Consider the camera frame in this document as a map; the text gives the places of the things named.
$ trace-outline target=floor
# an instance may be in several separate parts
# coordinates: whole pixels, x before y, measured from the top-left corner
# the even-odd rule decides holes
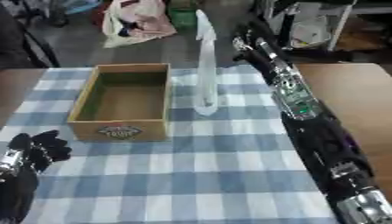
[[[250,2],[251,0],[207,1],[206,14],[218,34],[216,55],[220,67],[234,64],[231,32],[246,17]],[[142,44],[105,49],[102,48],[105,36],[89,19],[90,16],[86,13],[74,14],[70,17],[70,24],[63,28],[54,28],[37,21],[31,29],[52,45],[62,67],[151,62],[171,63],[172,67],[178,68],[197,66],[200,42],[195,40],[195,29]]]

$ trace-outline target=white spray bottle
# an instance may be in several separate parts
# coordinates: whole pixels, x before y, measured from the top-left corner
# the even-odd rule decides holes
[[[195,110],[210,116],[218,109],[218,86],[216,77],[215,40],[216,33],[202,10],[196,11],[198,18],[197,40],[201,40],[198,82],[195,93]]]

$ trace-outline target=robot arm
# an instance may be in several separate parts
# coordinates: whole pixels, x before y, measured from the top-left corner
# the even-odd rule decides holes
[[[15,136],[0,157],[0,223],[20,223],[30,210],[38,174],[54,162],[70,158],[67,141],[57,130]]]
[[[233,45],[261,72],[281,109],[298,155],[342,224],[392,224],[385,199],[361,149],[337,117],[317,99],[263,21],[240,25]]]

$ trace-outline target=checkered tablecloth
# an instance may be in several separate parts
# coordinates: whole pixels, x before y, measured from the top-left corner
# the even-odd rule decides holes
[[[195,70],[172,70],[169,137],[79,142],[67,127],[91,69],[49,69],[0,132],[60,130],[70,160],[40,176],[25,223],[336,223],[294,151],[263,78],[219,69],[219,110],[193,110]]]

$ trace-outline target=cardboard box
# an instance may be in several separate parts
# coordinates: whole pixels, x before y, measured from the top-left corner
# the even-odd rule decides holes
[[[97,66],[68,117],[80,140],[166,139],[169,65]]]

